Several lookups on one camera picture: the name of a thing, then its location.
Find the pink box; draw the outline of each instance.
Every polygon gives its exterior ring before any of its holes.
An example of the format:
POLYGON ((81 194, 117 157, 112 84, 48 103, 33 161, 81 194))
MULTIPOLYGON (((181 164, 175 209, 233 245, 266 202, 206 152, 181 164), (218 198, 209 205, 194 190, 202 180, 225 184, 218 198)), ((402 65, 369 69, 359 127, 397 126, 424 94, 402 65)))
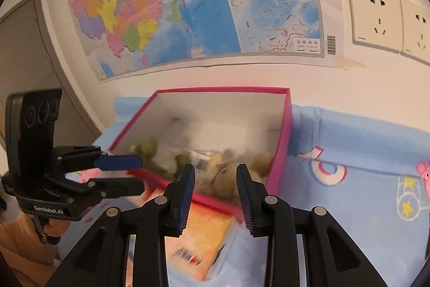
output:
MULTIPOLYGON (((274 153, 266 181, 269 194, 277 195, 292 127, 291 96, 288 88, 209 87, 156 91, 113 141, 109 151, 129 154, 130 146, 143 137, 187 150, 224 151, 251 162, 260 152, 274 153)), ((165 188, 169 184, 141 169, 133 175, 165 188)), ((213 209, 234 214, 243 221, 237 205, 203 196, 193 200, 213 209)))

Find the electrical socket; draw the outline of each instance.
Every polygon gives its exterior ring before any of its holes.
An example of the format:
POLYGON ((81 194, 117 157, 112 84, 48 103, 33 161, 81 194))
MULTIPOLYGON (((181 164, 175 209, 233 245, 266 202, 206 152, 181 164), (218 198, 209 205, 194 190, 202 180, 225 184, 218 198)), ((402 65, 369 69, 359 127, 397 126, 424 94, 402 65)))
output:
POLYGON ((350 0, 356 44, 402 51, 400 0, 350 0))
POLYGON ((430 11, 400 0, 403 17, 403 54, 430 63, 430 11))

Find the bolt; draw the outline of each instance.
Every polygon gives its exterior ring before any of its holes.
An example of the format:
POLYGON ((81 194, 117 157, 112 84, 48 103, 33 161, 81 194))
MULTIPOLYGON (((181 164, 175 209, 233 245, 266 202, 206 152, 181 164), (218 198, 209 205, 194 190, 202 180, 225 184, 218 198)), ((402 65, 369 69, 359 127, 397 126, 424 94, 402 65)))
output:
POLYGON ((167 202, 167 197, 166 196, 158 196, 155 198, 155 203, 156 204, 164 204, 167 202))
POLYGON ((112 207, 106 211, 107 216, 116 216, 118 214, 118 209, 112 207))
POLYGON ((315 214, 323 216, 327 214, 327 210, 324 207, 315 207, 315 214))
POLYGON ((278 199, 275 196, 266 196, 264 199, 268 204, 275 204, 278 202, 278 199))

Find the star print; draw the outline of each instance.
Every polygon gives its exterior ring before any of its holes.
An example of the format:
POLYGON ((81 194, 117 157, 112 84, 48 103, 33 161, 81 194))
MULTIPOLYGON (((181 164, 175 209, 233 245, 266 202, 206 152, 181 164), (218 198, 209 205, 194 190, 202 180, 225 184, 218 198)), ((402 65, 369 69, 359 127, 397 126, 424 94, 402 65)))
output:
POLYGON ((402 206, 403 206, 402 214, 405 215, 406 218, 409 218, 409 215, 414 211, 413 208, 411 207, 411 201, 403 202, 402 206))
POLYGON ((415 184, 417 183, 417 180, 415 178, 406 176, 404 177, 405 181, 405 188, 409 187, 411 190, 414 189, 415 184))

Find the map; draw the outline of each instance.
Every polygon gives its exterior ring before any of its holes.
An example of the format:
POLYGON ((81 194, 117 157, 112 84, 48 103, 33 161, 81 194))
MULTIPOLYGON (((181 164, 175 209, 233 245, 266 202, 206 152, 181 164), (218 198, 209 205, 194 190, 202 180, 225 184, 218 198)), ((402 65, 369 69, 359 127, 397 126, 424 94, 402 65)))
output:
POLYGON ((210 56, 323 57, 319 0, 69 0, 100 79, 210 56))

